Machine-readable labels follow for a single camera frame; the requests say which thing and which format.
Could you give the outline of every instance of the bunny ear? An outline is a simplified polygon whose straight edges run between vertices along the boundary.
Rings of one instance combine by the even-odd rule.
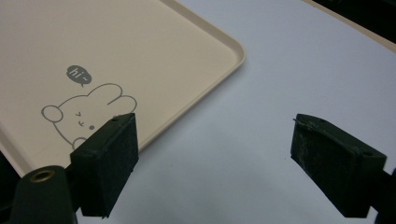
[[[134,97],[123,95],[112,101],[107,106],[113,115],[123,115],[134,112],[137,102]]]
[[[107,83],[93,89],[89,94],[90,97],[93,96],[95,99],[101,99],[108,104],[117,100],[117,98],[122,95],[122,88],[113,83]]]

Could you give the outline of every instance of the white table surface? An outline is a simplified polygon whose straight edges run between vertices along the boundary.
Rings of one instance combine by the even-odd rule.
[[[110,218],[79,223],[374,223],[344,218],[290,158],[297,113],[396,167],[396,54],[303,1],[181,0],[244,65],[140,155]]]

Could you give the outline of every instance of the cartoon bunny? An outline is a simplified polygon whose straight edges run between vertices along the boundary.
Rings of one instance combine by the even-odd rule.
[[[47,105],[41,114],[76,149],[109,119],[132,113],[136,106],[134,97],[122,95],[121,86],[107,83],[87,95],[67,99],[60,105]]]

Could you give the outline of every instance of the screw hole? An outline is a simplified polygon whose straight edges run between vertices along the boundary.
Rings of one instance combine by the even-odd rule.
[[[33,183],[39,183],[39,182],[44,182],[50,178],[52,178],[55,175],[55,172],[52,170],[44,170],[40,171],[36,174],[34,174],[31,178],[30,181]]]

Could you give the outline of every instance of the printed illustration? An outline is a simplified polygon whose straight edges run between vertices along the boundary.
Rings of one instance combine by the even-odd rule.
[[[123,95],[121,86],[107,83],[87,95],[74,96],[59,105],[47,105],[41,114],[76,149],[109,119],[132,113],[136,106],[136,99]]]
[[[78,65],[69,66],[67,68],[66,74],[70,78],[70,80],[81,84],[81,87],[84,87],[84,84],[89,84],[92,81],[92,77],[88,73],[88,71]]]

